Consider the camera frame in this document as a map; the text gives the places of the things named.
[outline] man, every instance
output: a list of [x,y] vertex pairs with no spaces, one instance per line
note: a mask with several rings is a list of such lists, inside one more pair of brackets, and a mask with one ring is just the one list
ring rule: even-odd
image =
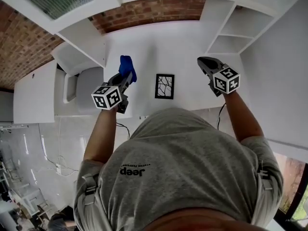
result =
[[279,206],[282,175],[238,93],[224,98],[237,140],[189,111],[167,109],[113,153],[116,109],[102,111],[77,180],[79,229],[263,230]]
[[49,231],[78,230],[76,228],[76,223],[74,221],[74,213],[72,207],[67,206],[62,211],[54,214],[48,223],[48,230]]

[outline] power outlet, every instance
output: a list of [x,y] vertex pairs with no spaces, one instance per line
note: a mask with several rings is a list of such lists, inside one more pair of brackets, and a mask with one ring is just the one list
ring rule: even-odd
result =
[[57,174],[58,175],[62,175],[61,174],[61,165],[60,164],[56,164],[56,166],[57,166]]

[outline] window frame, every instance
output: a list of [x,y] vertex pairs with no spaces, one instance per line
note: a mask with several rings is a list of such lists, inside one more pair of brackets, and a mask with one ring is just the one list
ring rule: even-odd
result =
[[302,175],[302,179],[299,183],[298,189],[295,193],[294,199],[286,213],[284,213],[282,210],[278,209],[274,220],[286,231],[304,231],[305,228],[300,226],[296,222],[291,222],[291,218],[293,214],[295,213],[297,207],[300,204],[300,201],[302,200],[302,197],[306,191],[306,188],[308,186],[308,164],[305,164],[304,172]]

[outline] floor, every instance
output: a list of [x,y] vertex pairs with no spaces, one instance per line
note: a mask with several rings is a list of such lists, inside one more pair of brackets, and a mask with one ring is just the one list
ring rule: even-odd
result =
[[[196,114],[216,126],[220,108],[195,111]],[[29,128],[13,129],[12,133],[1,134],[0,149],[6,158],[12,157],[14,164],[25,181],[40,188],[44,198],[62,209],[71,205],[74,181],[83,154],[93,130],[96,116],[56,118],[54,123],[33,124]],[[132,134],[145,117],[119,119]],[[226,109],[221,115],[220,129],[232,134],[231,123]],[[127,130],[117,127],[115,148],[127,140]],[[60,176],[55,165],[47,158],[70,169],[63,169]]]

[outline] blue object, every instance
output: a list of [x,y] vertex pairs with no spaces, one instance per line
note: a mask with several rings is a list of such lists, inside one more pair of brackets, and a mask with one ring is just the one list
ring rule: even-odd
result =
[[130,56],[121,56],[120,57],[120,68],[119,68],[119,73],[121,74],[121,76],[123,77],[127,77],[130,73],[133,74],[133,77],[131,79],[131,83],[136,82],[137,81],[137,75],[133,66],[133,61],[131,60]]

